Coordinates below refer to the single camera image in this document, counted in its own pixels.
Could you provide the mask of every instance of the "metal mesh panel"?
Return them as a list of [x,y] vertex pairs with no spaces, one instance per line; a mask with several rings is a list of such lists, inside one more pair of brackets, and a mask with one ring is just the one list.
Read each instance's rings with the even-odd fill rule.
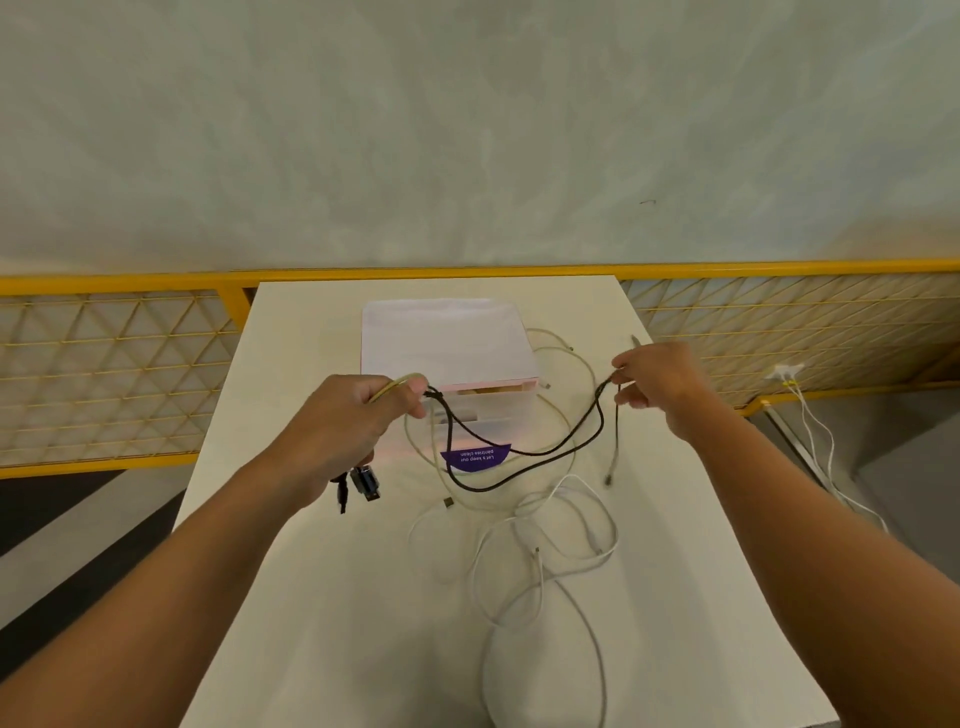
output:
[[650,335],[703,358],[729,403],[781,391],[764,379],[804,363],[806,389],[908,381],[960,341],[960,274],[633,280]]
[[213,291],[0,299],[0,467],[200,449],[238,338]]

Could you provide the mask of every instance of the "hand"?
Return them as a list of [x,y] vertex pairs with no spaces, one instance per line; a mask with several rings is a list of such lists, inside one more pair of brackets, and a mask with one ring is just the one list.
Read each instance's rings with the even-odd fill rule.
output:
[[252,465],[288,489],[295,507],[309,505],[331,477],[373,459],[393,420],[425,416],[420,396],[427,383],[419,376],[368,403],[389,383],[385,376],[328,376]]
[[634,409],[662,409],[670,429],[684,440],[687,438],[683,419],[690,405],[718,400],[687,344],[648,344],[618,354],[612,364],[617,371],[611,381],[629,385],[617,392],[613,400]]

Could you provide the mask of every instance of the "left hand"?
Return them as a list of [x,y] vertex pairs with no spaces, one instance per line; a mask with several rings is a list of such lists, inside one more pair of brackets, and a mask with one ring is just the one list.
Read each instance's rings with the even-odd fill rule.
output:
[[278,480],[297,508],[309,505],[331,477],[370,462],[373,446],[393,420],[404,414],[425,417],[422,377],[368,403],[389,383],[385,376],[328,376],[251,465]]

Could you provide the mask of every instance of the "right hand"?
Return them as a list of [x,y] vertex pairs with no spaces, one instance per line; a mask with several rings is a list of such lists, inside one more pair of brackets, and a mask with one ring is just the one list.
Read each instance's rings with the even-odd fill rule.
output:
[[613,358],[611,381],[623,387],[613,398],[617,404],[634,409],[657,407],[666,413],[666,421],[677,437],[684,436],[684,415],[691,406],[718,400],[693,355],[681,342],[647,344]]

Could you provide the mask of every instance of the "white table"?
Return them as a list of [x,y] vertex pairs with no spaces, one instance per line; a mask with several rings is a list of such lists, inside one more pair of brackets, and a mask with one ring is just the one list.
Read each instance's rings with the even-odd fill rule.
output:
[[[611,277],[262,285],[179,520],[264,448],[326,375],[358,371],[367,301],[441,297],[514,302],[527,327],[559,333],[600,377],[631,334],[650,340]],[[579,363],[555,352],[539,362],[550,396],[582,412]],[[612,414],[609,392],[605,402]],[[535,420],[548,441],[556,422]],[[625,411],[620,425],[617,479],[601,491],[620,548],[603,569],[567,580],[603,646],[608,724],[797,728],[835,719],[775,624],[694,452],[660,412]],[[611,451],[608,427],[574,472],[602,489]],[[450,532],[427,529],[419,554],[406,543],[416,515],[445,492],[413,456],[374,465],[381,500],[351,493],[340,516],[330,488],[280,532],[184,726],[487,724],[478,661],[488,628],[462,582],[422,575],[456,561]],[[562,471],[527,477],[541,488]],[[516,578],[507,565],[503,573]],[[496,638],[494,712],[505,725],[595,725],[597,665],[584,627],[556,588],[545,599],[535,627]]]

